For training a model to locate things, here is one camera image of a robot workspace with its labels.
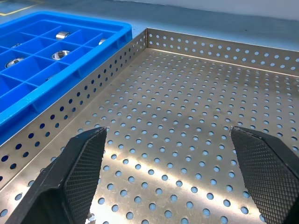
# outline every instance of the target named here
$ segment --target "circular hole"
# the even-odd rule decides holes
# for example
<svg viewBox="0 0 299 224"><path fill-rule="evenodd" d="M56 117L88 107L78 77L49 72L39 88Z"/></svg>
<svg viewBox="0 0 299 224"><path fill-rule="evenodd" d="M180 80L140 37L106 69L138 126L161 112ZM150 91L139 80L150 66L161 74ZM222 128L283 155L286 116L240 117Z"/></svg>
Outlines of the circular hole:
<svg viewBox="0 0 299 224"><path fill-rule="evenodd" d="M139 204L141 202L141 198L139 196L135 197L134 202Z"/></svg>
<svg viewBox="0 0 299 224"><path fill-rule="evenodd" d="M108 184L107 185L107 189L108 190L112 190L114 188L114 185L112 183Z"/></svg>
<svg viewBox="0 0 299 224"><path fill-rule="evenodd" d="M141 184L141 187L144 188L144 189L145 189L145 188L148 188L148 186L149 186L149 185L148 185L148 183L146 183L146 182L143 182L143 183Z"/></svg>
<svg viewBox="0 0 299 224"><path fill-rule="evenodd" d="M244 192L243 192L243 196L244 196L245 198L249 198L249 197L250 197L250 194L249 194L247 191L244 191Z"/></svg>
<svg viewBox="0 0 299 224"><path fill-rule="evenodd" d="M200 180L201 179L201 174L196 174L195 178L198 179L198 180Z"/></svg>
<svg viewBox="0 0 299 224"><path fill-rule="evenodd" d="M129 181L130 183L134 182L134 180L135 180L135 178L134 178L133 176L130 176L130 177L128 178L128 181Z"/></svg>
<svg viewBox="0 0 299 224"><path fill-rule="evenodd" d="M17 164L15 164L15 163L13 163L13 164L10 165L10 169L14 169L16 167L17 167Z"/></svg>
<svg viewBox="0 0 299 224"><path fill-rule="evenodd" d="M186 219L186 218L182 218L182 219L181 219L181 224L189 224L188 219Z"/></svg>
<svg viewBox="0 0 299 224"><path fill-rule="evenodd" d="M157 188L156 189L156 194L157 195L161 195L163 193L162 189L161 188Z"/></svg>
<svg viewBox="0 0 299 224"><path fill-rule="evenodd" d="M176 201L178 200L178 197L177 197L176 195L171 195L171 196L170 196L170 200L171 200L172 202L176 202Z"/></svg>
<svg viewBox="0 0 299 224"><path fill-rule="evenodd" d="M197 191L198 191L197 187L191 187L191 192L192 193L197 193Z"/></svg>
<svg viewBox="0 0 299 224"><path fill-rule="evenodd" d="M149 175L153 175L153 174L154 174L154 170L150 169L150 170L148 171L148 174L149 174Z"/></svg>
<svg viewBox="0 0 299 224"><path fill-rule="evenodd" d="M168 176L167 175L163 175L162 176L162 180L167 181L168 180Z"/></svg>
<svg viewBox="0 0 299 224"><path fill-rule="evenodd" d="M235 177L234 172L229 172L228 175L229 175L231 178L234 178L234 177Z"/></svg>
<svg viewBox="0 0 299 224"><path fill-rule="evenodd" d="M183 185L183 183L182 183L181 181L177 181L177 182L176 182L176 185L177 185L178 187L181 187L181 186Z"/></svg>
<svg viewBox="0 0 299 224"><path fill-rule="evenodd" d="M8 160L8 155L5 155L5 156L3 156L3 157L1 158L1 161L2 161L2 162L5 162L6 160Z"/></svg>
<svg viewBox="0 0 299 224"><path fill-rule="evenodd" d="M261 220L263 223L266 222L266 221L265 221L265 218L262 216L262 214L260 215L260 220Z"/></svg>
<svg viewBox="0 0 299 224"><path fill-rule="evenodd" d="M172 216L172 212L169 211L169 210L166 210L164 215L165 215L166 218L170 218Z"/></svg>
<svg viewBox="0 0 299 224"><path fill-rule="evenodd" d="M229 207L229 206L230 206L230 201L229 201L229 200L224 200L224 201L223 201L223 204L224 204L226 207Z"/></svg>
<svg viewBox="0 0 299 224"><path fill-rule="evenodd" d="M156 204L155 203L149 204L149 209L150 210L155 210L156 209Z"/></svg>
<svg viewBox="0 0 299 224"><path fill-rule="evenodd" d="M225 216L221 216L220 221L222 224L227 224L228 223L228 218L226 218Z"/></svg>
<svg viewBox="0 0 299 224"><path fill-rule="evenodd" d="M209 217L210 216L210 210L209 209L203 209L202 213L204 214L204 216Z"/></svg>
<svg viewBox="0 0 299 224"><path fill-rule="evenodd" d="M22 198L22 193L18 194L14 199L16 201L19 201Z"/></svg>
<svg viewBox="0 0 299 224"><path fill-rule="evenodd" d="M128 220L133 219L133 217L134 217L134 215L133 215L132 212L128 212L128 213L126 214L126 218L127 218Z"/></svg>
<svg viewBox="0 0 299 224"><path fill-rule="evenodd" d="M119 170L116 171L116 172L115 172L115 175L116 175L116 176L121 176L121 171L119 171Z"/></svg>
<svg viewBox="0 0 299 224"><path fill-rule="evenodd" d="M241 207L241 212L246 215L249 211L246 207Z"/></svg>
<svg viewBox="0 0 299 224"><path fill-rule="evenodd" d="M1 216L1 217L6 216L7 212L8 212L7 209L2 210L2 212L0 213L0 216Z"/></svg>
<svg viewBox="0 0 299 224"><path fill-rule="evenodd" d="M115 204L115 205L112 206L112 211L113 212L117 212L118 211L118 205L117 204Z"/></svg>
<svg viewBox="0 0 299 224"><path fill-rule="evenodd" d="M99 200L98 200L98 203L99 204L104 204L105 203L105 199L103 197L101 197Z"/></svg>
<svg viewBox="0 0 299 224"><path fill-rule="evenodd" d="M29 152L24 152L23 157L27 157L29 155Z"/></svg>
<svg viewBox="0 0 299 224"><path fill-rule="evenodd" d="M187 202L186 206L187 206L187 208L192 209L193 208L193 203L192 202Z"/></svg>
<svg viewBox="0 0 299 224"><path fill-rule="evenodd" d="M33 183L34 183L34 181L29 181L28 187L31 187Z"/></svg>
<svg viewBox="0 0 299 224"><path fill-rule="evenodd" d="M16 146L15 146L15 149L20 149L22 147L22 144L17 144Z"/></svg>
<svg viewBox="0 0 299 224"><path fill-rule="evenodd" d="M230 185L227 185L227 186L226 186L226 190L229 191L229 192L231 192L231 191L233 191L233 187L230 186Z"/></svg>
<svg viewBox="0 0 299 224"><path fill-rule="evenodd" d="M187 169L186 168L181 168L181 172L182 172L182 174L186 174L187 173Z"/></svg>
<svg viewBox="0 0 299 224"><path fill-rule="evenodd" d="M215 179L211 179L210 182L211 182L212 185L216 185L217 184L217 181Z"/></svg>
<svg viewBox="0 0 299 224"><path fill-rule="evenodd" d="M209 200L213 200L214 199L214 195L212 193L207 193L206 197L209 199Z"/></svg>

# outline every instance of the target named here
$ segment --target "textured rubber pad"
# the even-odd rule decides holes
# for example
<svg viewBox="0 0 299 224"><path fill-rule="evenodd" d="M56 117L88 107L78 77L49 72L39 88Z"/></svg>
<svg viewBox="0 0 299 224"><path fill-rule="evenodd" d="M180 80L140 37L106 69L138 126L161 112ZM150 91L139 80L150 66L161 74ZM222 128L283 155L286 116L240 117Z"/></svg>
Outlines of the textured rubber pad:
<svg viewBox="0 0 299 224"><path fill-rule="evenodd" d="M278 138L232 127L231 138L248 189L268 224L299 223L298 158Z"/></svg>
<svg viewBox="0 0 299 224"><path fill-rule="evenodd" d="M106 128L73 137L37 177L7 224L84 224L96 191Z"/></svg>

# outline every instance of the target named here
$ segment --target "perforated sheet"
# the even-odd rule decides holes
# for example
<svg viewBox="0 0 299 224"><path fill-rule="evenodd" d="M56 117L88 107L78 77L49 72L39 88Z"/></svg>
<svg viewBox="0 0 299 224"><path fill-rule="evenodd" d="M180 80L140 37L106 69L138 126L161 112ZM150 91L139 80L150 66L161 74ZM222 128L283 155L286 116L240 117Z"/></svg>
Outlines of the perforated sheet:
<svg viewBox="0 0 299 224"><path fill-rule="evenodd" d="M28 182L59 155L71 136L106 126L106 152L90 221L263 223L244 187L228 130L236 125L264 131L280 137L298 155L299 79L145 49L143 36L84 80L93 84L76 87L73 100L85 85L88 90L80 97L91 94L94 99L2 189L0 210L8 214L0 222L17 205L17 194L26 193ZM92 85L100 84L98 76L110 78L114 60L124 52L132 56L126 58L128 63L134 61L126 68L117 61L124 70L92 95ZM72 113L69 99L54 106ZM39 131L39 124L34 127Z"/></svg>

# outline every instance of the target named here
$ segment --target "silver metal part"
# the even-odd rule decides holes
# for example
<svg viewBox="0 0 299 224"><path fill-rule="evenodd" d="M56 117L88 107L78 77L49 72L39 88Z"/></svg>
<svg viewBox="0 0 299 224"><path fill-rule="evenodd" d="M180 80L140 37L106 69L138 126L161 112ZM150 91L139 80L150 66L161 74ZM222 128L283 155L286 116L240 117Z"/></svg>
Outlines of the silver metal part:
<svg viewBox="0 0 299 224"><path fill-rule="evenodd" d="M52 55L52 59L54 60L60 60L61 58L63 58L64 56L67 56L68 54L70 53L70 51L68 50L61 50L61 51L58 51L56 53L54 53Z"/></svg>
<svg viewBox="0 0 299 224"><path fill-rule="evenodd" d="M105 42L107 39L101 39L99 42L99 45L101 45L103 42Z"/></svg>
<svg viewBox="0 0 299 224"><path fill-rule="evenodd" d="M256 56L256 64L242 60L255 52L272 53ZM298 156L297 58L147 29L1 146L0 157L9 157L0 163L0 223L70 137L106 126L93 222L262 224L229 128L279 136Z"/></svg>
<svg viewBox="0 0 299 224"><path fill-rule="evenodd" d="M16 47L18 47L18 46L20 46L20 45L22 45L21 43L17 43L17 44L15 44L14 46L12 46L11 48L16 48Z"/></svg>
<svg viewBox="0 0 299 224"><path fill-rule="evenodd" d="M56 34L56 39L57 40L62 40L64 38L66 38L68 35L70 35L71 33L69 32L65 32L65 31L60 31L58 34Z"/></svg>
<svg viewBox="0 0 299 224"><path fill-rule="evenodd" d="M25 58L24 57L18 57L18 58L15 58L11 61L9 61L6 65L5 65L5 68L9 68L10 66L13 66L17 63L19 63L20 61L23 61Z"/></svg>
<svg viewBox="0 0 299 224"><path fill-rule="evenodd" d="M46 82L49 81L50 79L52 79L55 75L50 76L49 78L46 78Z"/></svg>

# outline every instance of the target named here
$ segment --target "tray floor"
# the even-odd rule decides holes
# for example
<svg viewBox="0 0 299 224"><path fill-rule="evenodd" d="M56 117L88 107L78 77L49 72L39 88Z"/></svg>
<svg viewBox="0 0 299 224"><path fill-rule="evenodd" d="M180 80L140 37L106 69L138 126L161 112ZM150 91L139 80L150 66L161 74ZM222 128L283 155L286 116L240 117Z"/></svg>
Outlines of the tray floor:
<svg viewBox="0 0 299 224"><path fill-rule="evenodd" d="M145 49L67 127L107 126L96 223L263 223L232 125L293 150L299 80Z"/></svg>

